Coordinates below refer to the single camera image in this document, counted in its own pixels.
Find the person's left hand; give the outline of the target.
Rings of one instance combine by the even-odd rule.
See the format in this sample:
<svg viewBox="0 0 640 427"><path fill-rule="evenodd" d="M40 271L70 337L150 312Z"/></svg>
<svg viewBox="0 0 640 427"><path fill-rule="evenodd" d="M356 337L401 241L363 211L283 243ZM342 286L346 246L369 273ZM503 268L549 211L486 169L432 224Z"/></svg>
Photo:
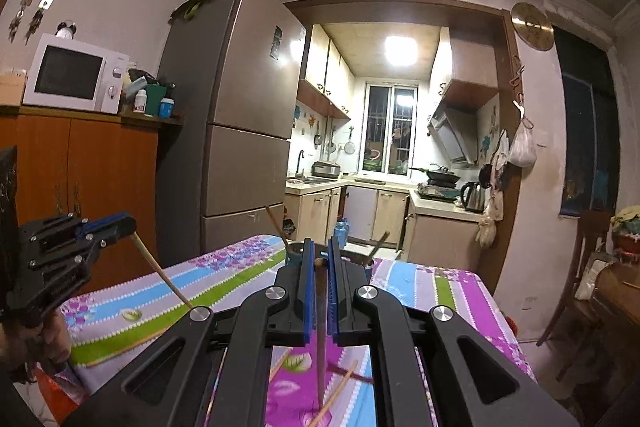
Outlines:
<svg viewBox="0 0 640 427"><path fill-rule="evenodd" d="M1 363L16 369L26 362L65 363L72 351L72 340L64 317L54 309L34 329L17 321L1 325Z"/></svg>

